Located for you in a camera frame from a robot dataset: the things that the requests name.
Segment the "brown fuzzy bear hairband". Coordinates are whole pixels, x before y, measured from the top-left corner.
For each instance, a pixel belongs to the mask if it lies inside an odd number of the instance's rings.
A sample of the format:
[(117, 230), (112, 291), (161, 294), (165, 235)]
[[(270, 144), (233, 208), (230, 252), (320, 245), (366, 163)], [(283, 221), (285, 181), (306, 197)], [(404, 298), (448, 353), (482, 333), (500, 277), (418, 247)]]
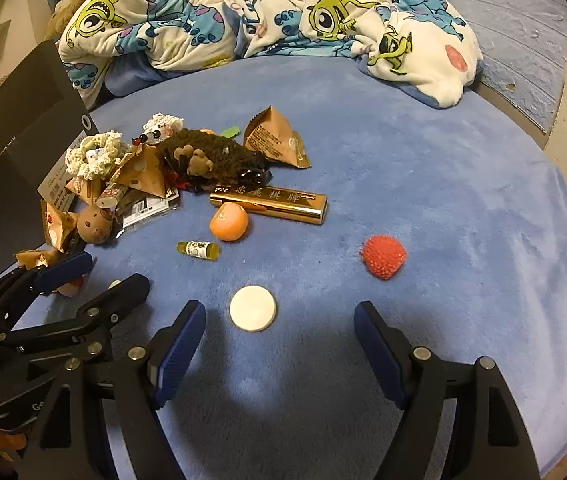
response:
[(203, 130), (182, 129), (157, 144), (171, 188), (208, 192), (215, 185), (259, 188), (271, 174), (264, 154)]

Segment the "brown plush teddy bear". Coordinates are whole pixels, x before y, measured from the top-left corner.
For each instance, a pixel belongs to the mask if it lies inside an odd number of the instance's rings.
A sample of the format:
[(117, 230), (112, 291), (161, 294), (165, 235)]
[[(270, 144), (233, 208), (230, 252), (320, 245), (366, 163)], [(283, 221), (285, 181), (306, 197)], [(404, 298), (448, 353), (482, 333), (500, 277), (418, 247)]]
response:
[(75, 12), (86, 0), (60, 0), (49, 18), (44, 40), (58, 40)]

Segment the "blue bed sheet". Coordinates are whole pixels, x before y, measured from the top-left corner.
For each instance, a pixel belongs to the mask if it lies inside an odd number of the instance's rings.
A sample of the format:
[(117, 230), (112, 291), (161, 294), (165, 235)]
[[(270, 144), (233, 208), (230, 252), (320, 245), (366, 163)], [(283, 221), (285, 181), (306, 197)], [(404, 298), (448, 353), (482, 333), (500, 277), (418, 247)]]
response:
[[(347, 58), (240, 58), (112, 100), (97, 125), (127, 136), (155, 113), (190, 127), (245, 126), (276, 107), (312, 166), (274, 183), (323, 193), (319, 226), (254, 216), (248, 235), (205, 262), (177, 252), (209, 240), (213, 207), (191, 193), (110, 246), (74, 298), (40, 298), (25, 327), (71, 318), (131, 273), (148, 300), (114, 332), (143, 344), (190, 299), (207, 310), (194, 363), (160, 413), (190, 479), (369, 479), (399, 422), (358, 344), (354, 311), (443, 359), (493, 358), (529, 432), (539, 469), (567, 455), (567, 184), (537, 144), (481, 96), (429, 107)], [(387, 281), (359, 251), (373, 235), (407, 252)], [(242, 287), (268, 289), (274, 322), (246, 332), (230, 318)]]

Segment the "cream lace scrunchie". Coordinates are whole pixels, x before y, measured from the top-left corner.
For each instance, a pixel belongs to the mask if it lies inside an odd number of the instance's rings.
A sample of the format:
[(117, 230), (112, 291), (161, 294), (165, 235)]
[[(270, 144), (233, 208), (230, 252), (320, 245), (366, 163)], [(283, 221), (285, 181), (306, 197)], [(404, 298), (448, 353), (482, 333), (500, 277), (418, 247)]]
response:
[(86, 181), (106, 180), (130, 150), (131, 145), (123, 140), (123, 134), (114, 130), (86, 136), (76, 148), (66, 151), (66, 172)]

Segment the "orange round capsule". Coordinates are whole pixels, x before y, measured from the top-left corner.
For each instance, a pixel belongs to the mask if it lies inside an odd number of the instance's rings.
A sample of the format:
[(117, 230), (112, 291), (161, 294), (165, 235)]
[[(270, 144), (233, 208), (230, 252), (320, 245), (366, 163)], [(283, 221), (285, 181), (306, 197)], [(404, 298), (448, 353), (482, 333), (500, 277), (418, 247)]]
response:
[(245, 234), (250, 219), (236, 203), (222, 203), (210, 220), (210, 232), (224, 242), (236, 242)]

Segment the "small yellow oil bottle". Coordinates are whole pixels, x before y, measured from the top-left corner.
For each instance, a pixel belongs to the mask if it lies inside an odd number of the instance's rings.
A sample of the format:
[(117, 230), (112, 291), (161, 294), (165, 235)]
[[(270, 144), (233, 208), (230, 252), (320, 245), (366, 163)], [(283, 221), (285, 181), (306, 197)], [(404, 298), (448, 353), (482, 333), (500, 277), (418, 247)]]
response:
[(201, 240), (180, 240), (177, 243), (177, 250), (180, 254), (208, 261), (216, 261), (220, 256), (218, 244), (201, 242)]

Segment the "brown triangular snack packet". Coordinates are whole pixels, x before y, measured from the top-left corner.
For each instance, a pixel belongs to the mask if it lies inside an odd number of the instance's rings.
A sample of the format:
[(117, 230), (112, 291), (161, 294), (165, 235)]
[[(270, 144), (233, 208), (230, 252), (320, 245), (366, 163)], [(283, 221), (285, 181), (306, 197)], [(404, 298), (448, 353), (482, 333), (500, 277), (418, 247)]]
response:
[(255, 115), (245, 128), (243, 146), (262, 153), (272, 162), (306, 169), (312, 166), (301, 136), (277, 108), (268, 106)]

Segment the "dark open storage box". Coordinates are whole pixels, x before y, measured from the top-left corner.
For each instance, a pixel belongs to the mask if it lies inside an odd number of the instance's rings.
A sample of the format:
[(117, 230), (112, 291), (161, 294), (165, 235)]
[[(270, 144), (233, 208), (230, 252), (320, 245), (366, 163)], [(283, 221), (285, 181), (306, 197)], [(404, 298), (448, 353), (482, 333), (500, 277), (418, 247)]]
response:
[(70, 206), (65, 153), (97, 131), (51, 41), (0, 86), (0, 274), (15, 254), (44, 244), (42, 203)]

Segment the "white round disc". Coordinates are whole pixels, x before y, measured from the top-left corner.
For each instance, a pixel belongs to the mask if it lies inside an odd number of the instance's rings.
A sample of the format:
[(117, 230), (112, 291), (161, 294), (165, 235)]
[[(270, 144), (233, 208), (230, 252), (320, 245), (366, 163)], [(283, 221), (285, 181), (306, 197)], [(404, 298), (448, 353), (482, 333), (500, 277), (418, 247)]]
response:
[(236, 327), (246, 332), (266, 330), (277, 316), (277, 302), (265, 287), (248, 285), (231, 298), (229, 313)]

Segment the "red spiky ball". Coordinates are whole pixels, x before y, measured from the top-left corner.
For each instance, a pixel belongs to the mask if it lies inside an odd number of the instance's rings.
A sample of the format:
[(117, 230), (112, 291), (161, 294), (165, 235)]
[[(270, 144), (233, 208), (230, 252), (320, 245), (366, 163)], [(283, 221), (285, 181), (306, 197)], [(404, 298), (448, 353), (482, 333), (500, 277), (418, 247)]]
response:
[(405, 263), (407, 252), (396, 238), (373, 235), (361, 246), (361, 260), (370, 274), (379, 280), (389, 280)]

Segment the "brown doll head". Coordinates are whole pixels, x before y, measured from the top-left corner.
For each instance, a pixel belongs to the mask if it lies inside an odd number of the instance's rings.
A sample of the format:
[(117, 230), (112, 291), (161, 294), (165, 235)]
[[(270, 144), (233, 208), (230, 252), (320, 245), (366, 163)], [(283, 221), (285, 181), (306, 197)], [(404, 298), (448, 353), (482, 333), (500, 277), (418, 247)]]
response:
[(77, 232), (87, 244), (101, 245), (111, 236), (114, 216), (110, 209), (101, 209), (97, 205), (85, 207), (77, 219)]

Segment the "gold rectangular lighter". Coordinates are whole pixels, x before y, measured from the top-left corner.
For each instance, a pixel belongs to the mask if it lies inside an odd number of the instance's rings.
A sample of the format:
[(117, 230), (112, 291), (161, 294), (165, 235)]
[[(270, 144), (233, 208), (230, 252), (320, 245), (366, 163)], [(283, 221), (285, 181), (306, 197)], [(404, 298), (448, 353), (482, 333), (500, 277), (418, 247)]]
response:
[(323, 224), (328, 210), (326, 195), (275, 186), (217, 185), (210, 202), (216, 207), (234, 203), (252, 214), (310, 224)]

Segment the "monster print white duvet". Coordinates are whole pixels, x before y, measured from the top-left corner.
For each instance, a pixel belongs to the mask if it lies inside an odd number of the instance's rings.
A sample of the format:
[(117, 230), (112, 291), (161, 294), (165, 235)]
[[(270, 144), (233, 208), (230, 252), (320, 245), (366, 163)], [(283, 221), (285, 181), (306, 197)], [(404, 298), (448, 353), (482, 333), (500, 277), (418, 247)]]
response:
[(477, 36), (447, 0), (86, 0), (58, 52), (87, 105), (114, 62), (136, 53), (178, 74), (259, 55), (355, 58), (438, 108), (459, 102), (483, 62)]

